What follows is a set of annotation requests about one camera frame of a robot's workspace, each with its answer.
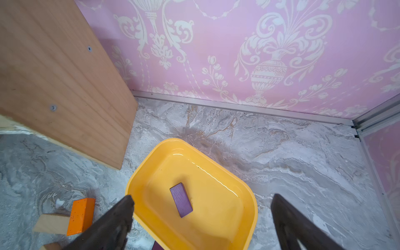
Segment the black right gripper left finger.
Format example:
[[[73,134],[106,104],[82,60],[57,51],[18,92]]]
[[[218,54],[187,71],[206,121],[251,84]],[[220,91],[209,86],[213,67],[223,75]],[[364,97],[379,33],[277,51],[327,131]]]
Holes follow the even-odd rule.
[[[124,250],[132,229],[134,200],[126,195],[65,250]]]

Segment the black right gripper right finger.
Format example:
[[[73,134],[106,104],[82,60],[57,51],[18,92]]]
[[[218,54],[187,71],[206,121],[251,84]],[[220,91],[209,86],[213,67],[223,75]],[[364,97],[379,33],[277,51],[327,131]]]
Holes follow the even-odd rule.
[[[282,195],[275,194],[271,202],[271,213],[282,250],[341,250],[334,242]]]

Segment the purple brick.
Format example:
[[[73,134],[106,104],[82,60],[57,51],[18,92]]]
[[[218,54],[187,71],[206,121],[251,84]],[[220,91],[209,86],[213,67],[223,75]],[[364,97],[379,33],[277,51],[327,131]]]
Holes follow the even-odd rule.
[[[190,199],[182,182],[171,187],[170,192],[181,218],[187,216],[193,211]]]

